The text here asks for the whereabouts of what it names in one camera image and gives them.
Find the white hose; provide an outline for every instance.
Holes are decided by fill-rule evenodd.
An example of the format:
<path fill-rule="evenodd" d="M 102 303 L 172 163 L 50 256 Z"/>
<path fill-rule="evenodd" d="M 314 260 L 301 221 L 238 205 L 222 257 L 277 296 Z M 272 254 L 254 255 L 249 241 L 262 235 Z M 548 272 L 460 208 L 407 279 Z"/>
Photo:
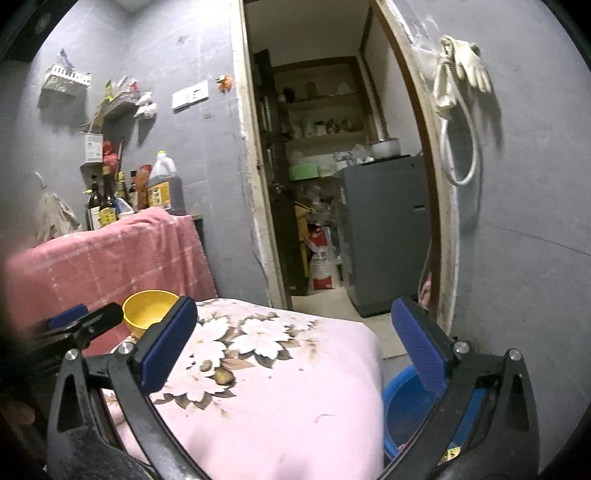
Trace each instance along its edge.
<path fill-rule="evenodd" d="M 472 179 L 474 178 L 474 174 L 476 173 L 476 166 L 478 165 L 478 149 L 476 148 L 476 128 L 474 127 L 474 122 L 472 121 L 472 116 L 470 115 L 470 111 L 464 101 L 464 97 L 460 93 L 460 90 L 457 88 L 456 80 L 452 73 L 452 68 L 449 64 L 445 65 L 447 69 L 447 75 L 449 81 L 452 83 L 454 93 L 458 101 L 460 102 L 460 106 L 464 111 L 464 115 L 466 115 L 466 122 L 468 123 L 468 128 L 470 129 L 470 140 L 472 142 L 472 163 L 470 164 L 470 170 L 468 171 L 467 175 L 458 180 L 454 174 L 456 170 L 456 166 L 453 161 L 453 154 L 452 148 L 449 143 L 449 137 L 447 136 L 447 126 L 449 121 L 446 118 L 441 119 L 441 136 L 439 138 L 439 154 L 441 155 L 441 167 L 443 169 L 443 173 L 449 180 L 449 182 L 456 186 L 456 187 L 463 187 L 468 185 Z"/>

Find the door frame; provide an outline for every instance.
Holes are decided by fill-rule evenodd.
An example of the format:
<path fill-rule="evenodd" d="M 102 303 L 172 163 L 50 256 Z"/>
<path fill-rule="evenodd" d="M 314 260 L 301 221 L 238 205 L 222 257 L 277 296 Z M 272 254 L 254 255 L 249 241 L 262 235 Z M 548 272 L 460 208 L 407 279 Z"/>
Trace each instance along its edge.
<path fill-rule="evenodd" d="M 423 154 L 427 166 L 427 181 L 431 203 L 433 239 L 433 285 L 429 315 L 446 333 L 452 327 L 457 294 L 459 262 L 459 213 L 456 191 L 447 182 L 441 169 L 439 154 L 439 117 L 431 93 L 424 84 L 418 63 L 413 55 L 410 30 L 393 2 L 369 0 L 382 25 L 388 42 L 402 71 L 417 122 Z M 238 104 L 246 142 L 246 163 L 252 187 L 252 210 L 257 241 L 261 249 L 261 263 L 268 282 L 269 300 L 273 307 L 285 308 L 283 280 L 278 263 L 277 246 L 272 227 L 265 176 L 261 174 L 261 143 L 256 122 L 256 104 L 246 36 L 243 0 L 232 0 L 232 47 Z"/>

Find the pink checkered cloth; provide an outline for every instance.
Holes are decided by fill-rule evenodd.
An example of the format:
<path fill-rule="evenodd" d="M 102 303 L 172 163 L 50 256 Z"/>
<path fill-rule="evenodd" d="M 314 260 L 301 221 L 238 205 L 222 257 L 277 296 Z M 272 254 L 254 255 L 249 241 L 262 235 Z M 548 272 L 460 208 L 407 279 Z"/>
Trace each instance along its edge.
<path fill-rule="evenodd" d="M 18 328 L 85 304 L 90 311 L 141 290 L 167 290 L 195 300 L 217 298 L 207 258 L 190 216 L 152 207 L 94 232 L 62 236 L 8 264 L 9 311 Z M 92 342 L 106 353 L 129 335 L 121 324 Z"/>

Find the wall hook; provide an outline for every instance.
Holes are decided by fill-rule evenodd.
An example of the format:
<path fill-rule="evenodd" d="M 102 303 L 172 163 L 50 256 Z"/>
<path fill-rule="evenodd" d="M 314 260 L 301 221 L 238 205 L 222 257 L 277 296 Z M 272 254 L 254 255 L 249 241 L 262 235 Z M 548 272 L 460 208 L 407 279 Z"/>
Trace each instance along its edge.
<path fill-rule="evenodd" d="M 45 180 L 43 180 L 43 177 L 41 177 L 41 174 L 40 174 L 39 172 L 37 172 L 37 171 L 36 171 L 36 172 L 35 172 L 35 175 L 36 175 L 37 177 L 39 177 L 39 180 L 41 180 L 41 188 L 42 188 L 43 190 L 45 190 L 45 189 L 47 188 L 47 184 L 45 183 Z"/>

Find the floor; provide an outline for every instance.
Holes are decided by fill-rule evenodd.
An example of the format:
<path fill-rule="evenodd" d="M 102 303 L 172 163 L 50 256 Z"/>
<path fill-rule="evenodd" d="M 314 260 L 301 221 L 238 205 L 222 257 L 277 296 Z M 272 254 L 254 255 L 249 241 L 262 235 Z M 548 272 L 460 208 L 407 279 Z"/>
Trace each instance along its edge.
<path fill-rule="evenodd" d="M 378 337 L 382 346 L 383 358 L 392 358 L 406 353 L 394 327 L 392 327 L 390 314 L 385 313 L 366 319 L 362 318 L 353 307 L 343 287 L 323 290 L 307 297 L 292 297 L 291 300 L 293 309 L 296 312 L 366 324 Z"/>
<path fill-rule="evenodd" d="M 388 385 L 394 377 L 411 364 L 412 362 L 408 355 L 400 355 L 384 359 L 382 365 L 382 381 L 384 383 L 384 388 L 386 388 L 386 385 Z"/>

